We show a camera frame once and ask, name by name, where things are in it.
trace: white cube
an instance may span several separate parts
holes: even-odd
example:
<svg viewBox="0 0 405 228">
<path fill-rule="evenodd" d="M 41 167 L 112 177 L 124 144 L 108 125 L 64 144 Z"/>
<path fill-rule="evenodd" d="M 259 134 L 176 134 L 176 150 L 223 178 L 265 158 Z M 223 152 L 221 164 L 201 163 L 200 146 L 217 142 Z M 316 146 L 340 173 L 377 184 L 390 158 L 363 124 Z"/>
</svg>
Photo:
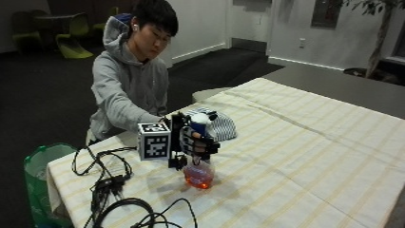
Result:
<svg viewBox="0 0 405 228">
<path fill-rule="evenodd" d="M 167 160 L 171 131 L 165 123 L 139 123 L 140 160 Z"/>
</svg>

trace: gray hoodie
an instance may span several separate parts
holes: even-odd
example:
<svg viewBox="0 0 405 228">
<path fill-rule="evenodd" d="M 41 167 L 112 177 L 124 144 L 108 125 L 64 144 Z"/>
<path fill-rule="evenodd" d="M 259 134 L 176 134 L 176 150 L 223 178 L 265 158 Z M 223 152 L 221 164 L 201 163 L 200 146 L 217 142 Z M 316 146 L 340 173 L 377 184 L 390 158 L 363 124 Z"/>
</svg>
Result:
<svg viewBox="0 0 405 228">
<path fill-rule="evenodd" d="M 145 65 L 128 49 L 128 26 L 111 17 L 104 31 L 105 51 L 92 66 L 93 92 L 99 109 L 91 116 L 89 129 L 99 140 L 139 124 L 156 123 L 165 114 L 168 76 L 160 58 Z"/>
</svg>

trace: cable bundle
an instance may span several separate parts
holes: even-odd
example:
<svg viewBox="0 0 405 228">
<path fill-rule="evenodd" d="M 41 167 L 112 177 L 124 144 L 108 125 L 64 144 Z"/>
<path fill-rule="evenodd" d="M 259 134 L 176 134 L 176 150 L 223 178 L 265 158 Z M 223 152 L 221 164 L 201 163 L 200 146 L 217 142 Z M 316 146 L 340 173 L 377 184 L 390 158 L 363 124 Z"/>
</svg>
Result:
<svg viewBox="0 0 405 228">
<path fill-rule="evenodd" d="M 95 156 L 89 147 L 85 147 L 91 157 L 93 158 L 93 162 L 91 163 L 91 165 L 88 166 L 88 168 L 85 169 L 85 171 L 79 172 L 77 171 L 77 167 L 76 167 L 76 160 L 77 160 L 77 155 L 80 150 L 76 151 L 75 154 L 75 159 L 72 162 L 72 171 L 77 176 L 84 176 L 85 174 L 89 173 L 89 170 L 92 169 L 92 167 L 99 164 L 101 167 L 101 175 L 99 180 L 96 181 L 95 185 L 91 187 L 89 191 L 92 192 L 92 200 L 91 200 L 91 216 L 88 218 L 87 224 L 85 224 L 85 228 L 89 225 L 89 222 L 92 221 L 93 223 L 93 227 L 95 228 L 103 228 L 101 224 L 103 221 L 107 217 L 107 215 L 112 212 L 112 210 L 115 210 L 117 207 L 124 206 L 124 205 L 136 205 L 139 207 L 141 207 L 147 212 L 148 215 L 143 218 L 143 220 L 140 222 L 137 222 L 133 226 L 131 226 L 131 228 L 140 228 L 140 227 L 145 227 L 148 226 L 149 228 L 153 227 L 155 224 L 159 223 L 164 223 L 165 227 L 168 227 L 168 225 L 173 225 L 176 227 L 181 227 L 180 225 L 177 225 L 173 222 L 169 222 L 164 216 L 165 211 L 180 201 L 184 200 L 188 205 L 189 205 L 189 211 L 192 214 L 192 218 L 193 218 L 193 222 L 195 222 L 195 227 L 197 227 L 197 221 L 195 218 L 195 214 L 192 212 L 192 208 L 191 208 L 191 203 L 187 199 L 177 199 L 168 207 L 167 209 L 161 212 L 161 213 L 156 213 L 153 212 L 152 206 L 148 204 L 147 201 L 144 201 L 143 199 L 139 198 L 128 198 L 128 199 L 120 199 L 119 201 L 116 201 L 111 206 L 107 207 L 107 202 L 108 202 L 108 197 L 109 194 L 113 193 L 113 195 L 117 197 L 120 195 L 120 192 L 123 190 L 123 185 L 125 183 L 125 181 L 128 179 L 131 179 L 133 172 L 132 172 L 132 167 L 129 165 L 129 163 L 125 161 L 124 158 L 121 158 L 120 156 L 117 156 L 115 154 L 115 152 L 117 151 L 125 151 L 125 150 L 136 150 L 136 147 L 123 147 L 123 148 L 117 148 L 115 150 L 107 150 L 107 151 L 101 151 L 97 153 L 97 155 Z M 124 168 L 125 168 L 125 175 L 117 175 L 113 176 L 111 171 L 108 170 L 108 168 L 105 167 L 104 163 L 101 162 L 101 158 L 104 156 L 116 156 L 124 163 Z M 156 221 L 156 218 L 163 218 L 164 221 Z"/>
</svg>

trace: person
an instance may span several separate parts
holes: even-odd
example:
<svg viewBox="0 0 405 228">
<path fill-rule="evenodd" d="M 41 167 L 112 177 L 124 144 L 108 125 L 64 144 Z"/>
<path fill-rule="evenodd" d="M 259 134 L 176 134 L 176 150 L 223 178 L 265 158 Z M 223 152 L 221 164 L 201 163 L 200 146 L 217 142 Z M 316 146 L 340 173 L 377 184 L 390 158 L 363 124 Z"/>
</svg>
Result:
<svg viewBox="0 0 405 228">
<path fill-rule="evenodd" d="M 165 0 L 140 0 L 132 13 L 109 18 L 105 51 L 92 67 L 99 108 L 89 118 L 89 144 L 163 120 L 168 72 L 159 55 L 177 30 L 177 15 Z"/>
</svg>

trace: striped tablecloth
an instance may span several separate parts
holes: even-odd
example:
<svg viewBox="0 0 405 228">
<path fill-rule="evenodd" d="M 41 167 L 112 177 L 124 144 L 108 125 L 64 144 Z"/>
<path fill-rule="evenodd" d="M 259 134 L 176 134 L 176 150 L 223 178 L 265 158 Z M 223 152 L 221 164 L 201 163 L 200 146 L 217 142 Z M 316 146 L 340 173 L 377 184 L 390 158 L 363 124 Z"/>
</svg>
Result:
<svg viewBox="0 0 405 228">
<path fill-rule="evenodd" d="M 124 198 L 144 199 L 156 212 L 188 199 L 199 227 L 404 227 L 404 120 L 267 79 L 181 111 L 199 106 L 229 116 L 239 132 L 213 155 L 213 187 L 189 187 L 167 161 L 140 161 L 137 151 L 127 151 L 120 155 L 135 175 Z M 99 152 L 135 145 L 136 135 L 125 132 L 91 148 Z M 68 155 L 48 165 L 51 201 L 53 207 L 65 206 L 75 226 L 84 227 L 100 169 L 77 177 L 72 159 Z M 81 151 L 79 167 L 89 162 Z M 108 165 L 115 169 L 120 163 Z M 127 206 L 108 216 L 104 227 L 129 227 L 143 216 L 141 209 Z M 193 227 L 185 203 L 165 216 Z"/>
</svg>

